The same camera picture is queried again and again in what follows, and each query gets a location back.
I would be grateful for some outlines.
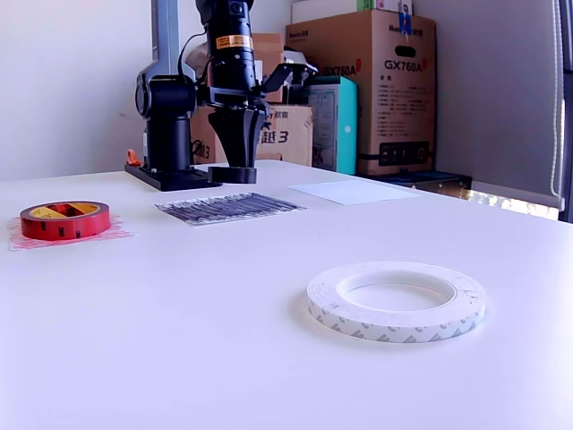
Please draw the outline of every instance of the teal box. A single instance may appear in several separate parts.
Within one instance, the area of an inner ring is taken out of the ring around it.
[[[312,166],[356,173],[358,87],[347,78],[312,78],[304,87],[313,112]]]

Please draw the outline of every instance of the double-sided tape roll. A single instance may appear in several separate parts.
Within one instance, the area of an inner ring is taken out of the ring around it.
[[[71,240],[92,237],[111,226],[109,206],[98,202],[55,202],[25,209],[21,232],[30,239]]]
[[[443,305],[386,311],[352,303],[348,292],[373,284],[406,284],[442,294]],[[474,329],[485,315],[485,291],[472,278],[413,262],[369,262],[325,271],[307,289],[308,308],[320,323],[360,339],[394,343],[444,340]]]

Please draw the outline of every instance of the white wall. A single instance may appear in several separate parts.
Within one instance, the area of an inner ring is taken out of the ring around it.
[[[437,168],[557,205],[543,199],[553,158],[552,0],[415,0],[415,12],[437,22]]]
[[[284,33],[292,3],[256,0],[253,30]],[[195,1],[179,4],[183,45],[202,27]],[[122,169],[141,151],[133,93],[150,46],[150,0],[3,2],[0,180]]]

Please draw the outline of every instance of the orange object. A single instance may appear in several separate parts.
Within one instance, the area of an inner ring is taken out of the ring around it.
[[[125,157],[125,162],[129,165],[129,166],[140,166],[141,161],[140,159],[137,158],[137,152],[135,152],[135,150],[128,150],[127,151],[127,156]]]

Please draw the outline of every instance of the white tape roll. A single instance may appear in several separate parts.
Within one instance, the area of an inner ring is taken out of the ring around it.
[[[385,311],[351,303],[348,292],[374,284],[428,288],[446,303],[420,311]],[[308,286],[309,312],[332,330],[380,342],[419,343],[459,336],[485,314],[485,291],[449,269],[414,262],[369,262],[325,271]]]

